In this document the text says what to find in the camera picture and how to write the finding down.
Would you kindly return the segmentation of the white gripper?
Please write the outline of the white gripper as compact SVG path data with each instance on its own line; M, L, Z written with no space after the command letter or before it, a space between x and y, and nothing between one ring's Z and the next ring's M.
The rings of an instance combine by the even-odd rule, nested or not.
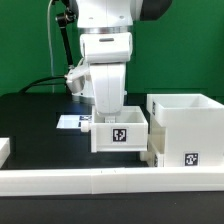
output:
M124 104L126 65L83 64L71 69L66 75L66 84L73 93L80 92L84 85L75 82L90 75L96 111L105 117L105 123L115 123Z

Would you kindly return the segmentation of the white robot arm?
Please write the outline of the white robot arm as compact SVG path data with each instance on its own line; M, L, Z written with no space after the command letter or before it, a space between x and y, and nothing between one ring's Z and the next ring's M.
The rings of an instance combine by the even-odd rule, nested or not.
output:
M94 100L97 114L112 123L124 104L126 63L133 51L131 28L135 21L161 18L172 0L54 0L65 6L56 17L69 66L66 84L74 94ZM80 30L82 59L74 65L66 25Z

